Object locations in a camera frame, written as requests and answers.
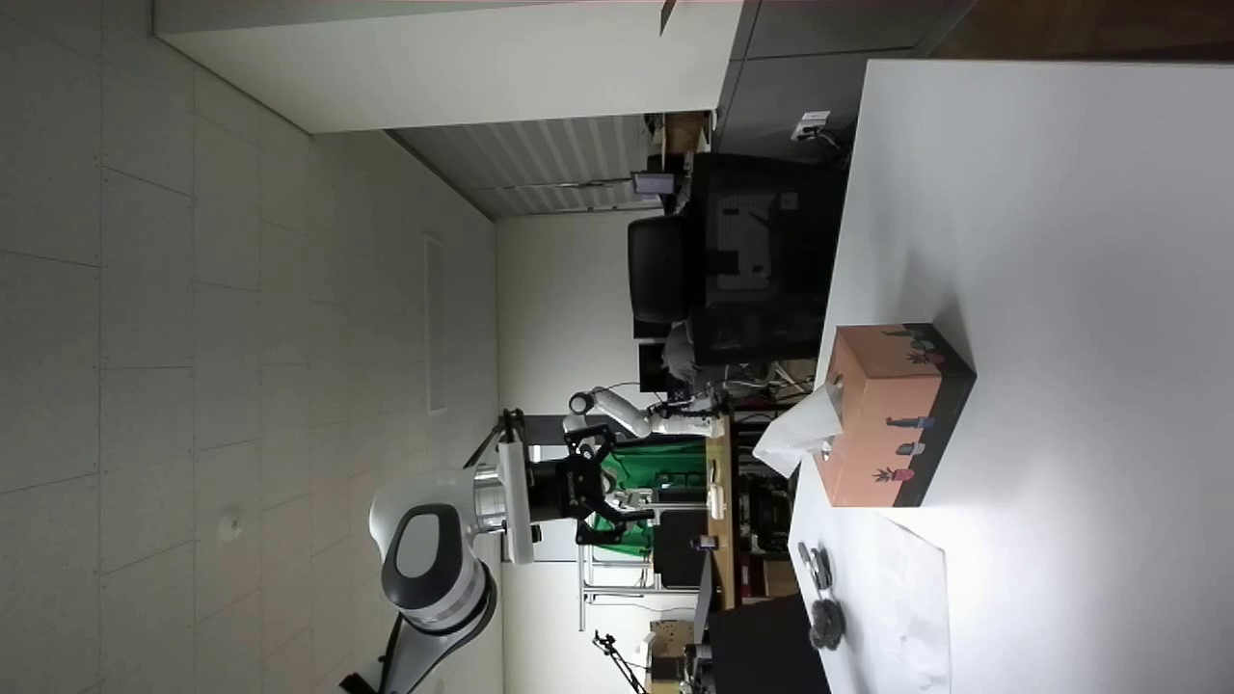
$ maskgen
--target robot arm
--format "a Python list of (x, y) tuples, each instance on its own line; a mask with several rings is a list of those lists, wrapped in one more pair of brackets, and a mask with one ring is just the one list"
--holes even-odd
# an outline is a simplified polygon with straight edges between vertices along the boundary
[(613, 388), (583, 388), (569, 397), (569, 418), (610, 418), (618, 427), (625, 427), (635, 439), (646, 436), (715, 436), (715, 418), (663, 418), (654, 408), (635, 408)]
[(382, 589), (397, 618), (369, 674), (348, 674), (348, 694), (412, 694), (427, 672), (470, 643), (497, 615), (491, 568), (470, 557), (455, 507), (412, 507), (394, 525), (375, 507)]
[(382, 589), (397, 608), (385, 657), (366, 674), (348, 674), (348, 694), (412, 694), (436, 663), (470, 643), (497, 615), (497, 584), (470, 553), (475, 534), (502, 534), (510, 557), (529, 557), (526, 457), (517, 412), (502, 412), (492, 433), (497, 463), (477, 468), (457, 503), (455, 491), (424, 495), (421, 480), (385, 487), (369, 507), (369, 536), (382, 557)]

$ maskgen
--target cardboard box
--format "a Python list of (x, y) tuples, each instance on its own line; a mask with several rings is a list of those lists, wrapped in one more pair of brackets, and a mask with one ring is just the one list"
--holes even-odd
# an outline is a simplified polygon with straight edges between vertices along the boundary
[(829, 503), (920, 507), (973, 381), (929, 323), (838, 329), (825, 385), (846, 427), (819, 457)]
[(646, 651), (682, 660), (694, 642), (694, 620), (650, 620)]
[(799, 594), (794, 562), (789, 561), (763, 562), (763, 589), (767, 599)]
[(666, 117), (666, 149), (694, 155), (711, 148), (711, 111), (672, 111)]

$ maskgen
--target white paper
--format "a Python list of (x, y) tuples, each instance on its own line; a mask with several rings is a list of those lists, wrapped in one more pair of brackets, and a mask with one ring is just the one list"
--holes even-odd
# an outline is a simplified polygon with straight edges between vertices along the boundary
[(757, 458), (789, 480), (805, 458), (812, 458), (812, 450), (829, 450), (838, 436), (838, 405), (829, 388), (812, 388), (763, 427)]
[(819, 651), (834, 694), (948, 694), (948, 571), (945, 553), (878, 511), (834, 511), (819, 468), (802, 468), (789, 557), (802, 603), (819, 599), (799, 544), (823, 544), (847, 631)]

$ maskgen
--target floor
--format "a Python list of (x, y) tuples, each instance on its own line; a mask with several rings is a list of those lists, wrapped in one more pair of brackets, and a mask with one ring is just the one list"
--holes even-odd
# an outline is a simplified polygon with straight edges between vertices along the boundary
[(829, 329), (938, 322), (981, 373), (891, 512), (948, 557), (957, 694), (1234, 683), (1229, 124), (1217, 67), (868, 72)]
[(938, 58), (1234, 58), (1226, 0), (977, 0)]

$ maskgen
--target desk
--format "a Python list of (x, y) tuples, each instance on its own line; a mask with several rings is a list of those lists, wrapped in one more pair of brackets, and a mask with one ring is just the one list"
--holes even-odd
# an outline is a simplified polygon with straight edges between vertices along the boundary
[(731, 495), (731, 433), (730, 418), (722, 436), (707, 439), (707, 536), (722, 580), (722, 604), (738, 608), (738, 495)]
[[(891, 521), (886, 511), (834, 511), (812, 463), (799, 469), (789, 549), (829, 553), (834, 599), (846, 604), (846, 642), (819, 651), (838, 694), (945, 694), (948, 562), (945, 553)], [(823, 589), (794, 553), (802, 604)]]

